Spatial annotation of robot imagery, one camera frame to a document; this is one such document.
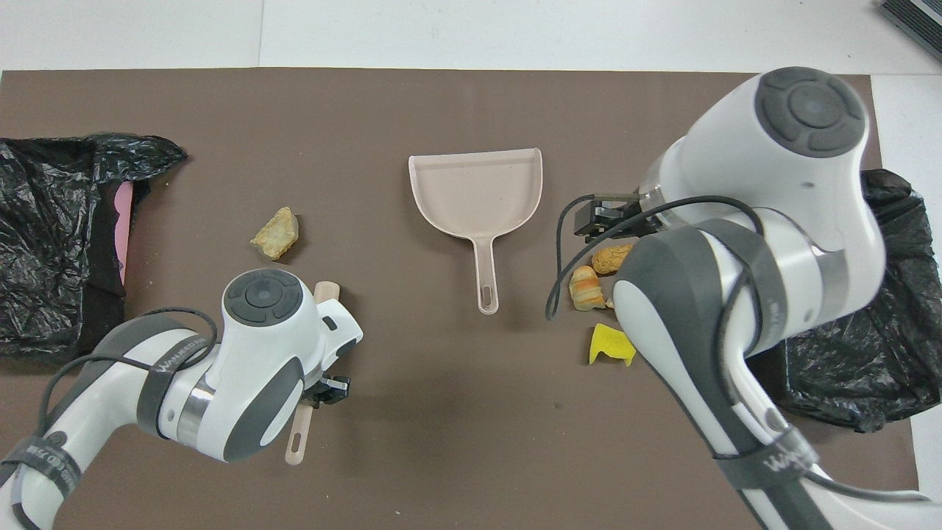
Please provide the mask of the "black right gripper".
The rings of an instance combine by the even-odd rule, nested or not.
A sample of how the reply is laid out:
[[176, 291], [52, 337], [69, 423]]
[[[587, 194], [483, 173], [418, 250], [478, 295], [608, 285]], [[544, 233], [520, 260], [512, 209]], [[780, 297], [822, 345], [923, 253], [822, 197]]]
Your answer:
[[638, 194], [588, 194], [576, 198], [580, 205], [574, 221], [574, 235], [585, 242], [602, 237], [622, 222], [642, 214]]

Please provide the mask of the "brown toy bread roll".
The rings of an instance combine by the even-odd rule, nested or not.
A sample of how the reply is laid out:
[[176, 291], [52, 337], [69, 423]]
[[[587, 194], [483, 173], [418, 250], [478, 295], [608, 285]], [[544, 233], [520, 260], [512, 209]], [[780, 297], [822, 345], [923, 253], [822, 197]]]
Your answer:
[[591, 267], [596, 275], [613, 275], [619, 271], [633, 244], [609, 246], [597, 251], [591, 258]]

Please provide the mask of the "orange striped toy bread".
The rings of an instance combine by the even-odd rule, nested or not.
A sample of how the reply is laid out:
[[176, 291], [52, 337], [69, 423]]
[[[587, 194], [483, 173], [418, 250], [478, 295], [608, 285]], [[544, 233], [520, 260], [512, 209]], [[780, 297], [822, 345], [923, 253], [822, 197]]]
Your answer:
[[568, 284], [568, 291], [575, 310], [592, 311], [608, 308], [598, 273], [592, 266], [583, 265], [574, 269]]

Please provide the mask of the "yellow sponge piece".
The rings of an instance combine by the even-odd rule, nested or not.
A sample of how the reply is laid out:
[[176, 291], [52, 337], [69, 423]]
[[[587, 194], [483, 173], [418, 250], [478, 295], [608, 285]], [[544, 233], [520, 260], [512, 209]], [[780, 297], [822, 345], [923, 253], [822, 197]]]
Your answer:
[[630, 367], [637, 354], [637, 349], [621, 330], [610, 328], [603, 323], [595, 323], [592, 329], [591, 343], [589, 344], [588, 363], [592, 365], [605, 356], [615, 360], [622, 360]]

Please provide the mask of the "brown table mat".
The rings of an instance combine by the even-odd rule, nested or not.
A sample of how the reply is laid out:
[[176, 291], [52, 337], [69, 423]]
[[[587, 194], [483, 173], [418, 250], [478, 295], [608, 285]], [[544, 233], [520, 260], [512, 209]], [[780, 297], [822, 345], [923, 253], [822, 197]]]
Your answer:
[[[54, 530], [758, 530], [642, 359], [587, 363], [610, 311], [545, 321], [556, 217], [630, 192], [743, 74], [212, 69], [6, 71], [0, 137], [161, 135], [188, 152], [151, 183], [129, 244], [127, 314], [221, 319], [265, 267], [250, 239], [300, 221], [282, 266], [341, 286], [364, 340], [333, 365], [348, 399], [227, 465], [115, 432]], [[470, 244], [415, 207], [411, 155], [537, 147], [544, 194], [495, 242], [499, 310], [478, 311]]]

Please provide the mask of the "black-bagged bin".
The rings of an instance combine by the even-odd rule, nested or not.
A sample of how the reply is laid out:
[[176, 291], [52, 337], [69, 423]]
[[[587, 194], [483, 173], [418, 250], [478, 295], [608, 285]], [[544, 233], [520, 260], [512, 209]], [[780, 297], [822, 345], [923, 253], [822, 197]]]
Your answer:
[[159, 135], [0, 138], [0, 358], [64, 365], [124, 321], [118, 191], [185, 159]]
[[784, 340], [775, 403], [788, 412], [874, 433], [942, 405], [942, 279], [923, 197], [884, 169], [862, 174], [885, 242], [871, 304]]

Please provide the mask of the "left black-bagged bin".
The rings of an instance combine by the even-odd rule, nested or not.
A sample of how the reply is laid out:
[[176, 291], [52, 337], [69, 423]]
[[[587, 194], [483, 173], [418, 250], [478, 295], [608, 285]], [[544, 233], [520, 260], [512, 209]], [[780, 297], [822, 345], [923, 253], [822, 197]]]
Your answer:
[[124, 321], [118, 191], [185, 159], [159, 135], [0, 138], [0, 358], [64, 365]]

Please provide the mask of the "beige plastic dustpan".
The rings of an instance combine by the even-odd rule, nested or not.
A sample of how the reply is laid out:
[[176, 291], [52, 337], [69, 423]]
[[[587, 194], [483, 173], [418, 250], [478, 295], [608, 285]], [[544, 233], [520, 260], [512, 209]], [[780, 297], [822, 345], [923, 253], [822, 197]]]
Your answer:
[[495, 314], [495, 239], [537, 211], [544, 188], [541, 150], [411, 155], [408, 170], [415, 205], [428, 224], [471, 242], [478, 310]]

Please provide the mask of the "pink plastic bin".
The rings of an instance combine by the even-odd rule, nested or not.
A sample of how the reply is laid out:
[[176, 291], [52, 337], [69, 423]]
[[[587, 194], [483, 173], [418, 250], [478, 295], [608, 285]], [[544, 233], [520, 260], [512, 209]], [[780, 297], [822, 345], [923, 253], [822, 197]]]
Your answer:
[[134, 204], [134, 185], [131, 181], [122, 182], [114, 196], [113, 205], [117, 214], [114, 229], [114, 245], [118, 259], [118, 274], [122, 286], [127, 282], [127, 255], [132, 224], [132, 204]]

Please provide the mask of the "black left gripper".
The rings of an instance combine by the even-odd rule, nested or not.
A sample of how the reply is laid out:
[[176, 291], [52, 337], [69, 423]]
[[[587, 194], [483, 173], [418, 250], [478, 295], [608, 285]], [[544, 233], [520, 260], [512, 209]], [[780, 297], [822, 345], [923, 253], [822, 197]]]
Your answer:
[[350, 394], [350, 377], [321, 375], [303, 392], [303, 403], [313, 407], [336, 405]]

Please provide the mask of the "grey ribbed device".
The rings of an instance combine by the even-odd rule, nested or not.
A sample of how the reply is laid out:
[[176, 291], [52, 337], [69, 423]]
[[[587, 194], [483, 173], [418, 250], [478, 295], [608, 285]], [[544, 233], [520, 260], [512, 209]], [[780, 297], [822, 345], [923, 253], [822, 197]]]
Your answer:
[[878, 0], [886, 19], [942, 63], [942, 0]]

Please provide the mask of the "right black-bagged bin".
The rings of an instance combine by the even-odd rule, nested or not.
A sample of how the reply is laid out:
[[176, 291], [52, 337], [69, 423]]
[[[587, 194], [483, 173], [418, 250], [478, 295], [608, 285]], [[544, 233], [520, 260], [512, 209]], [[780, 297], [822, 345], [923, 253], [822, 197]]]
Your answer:
[[884, 169], [862, 174], [885, 242], [871, 304], [784, 340], [775, 403], [788, 412], [874, 433], [942, 405], [942, 279], [923, 197]]

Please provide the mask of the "pale toy bread striped side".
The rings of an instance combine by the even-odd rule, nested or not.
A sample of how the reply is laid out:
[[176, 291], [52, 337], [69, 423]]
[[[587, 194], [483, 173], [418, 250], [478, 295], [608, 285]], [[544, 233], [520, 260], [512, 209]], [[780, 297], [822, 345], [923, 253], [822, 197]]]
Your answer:
[[249, 245], [270, 261], [278, 261], [300, 237], [297, 216], [290, 207], [282, 207], [249, 240]]

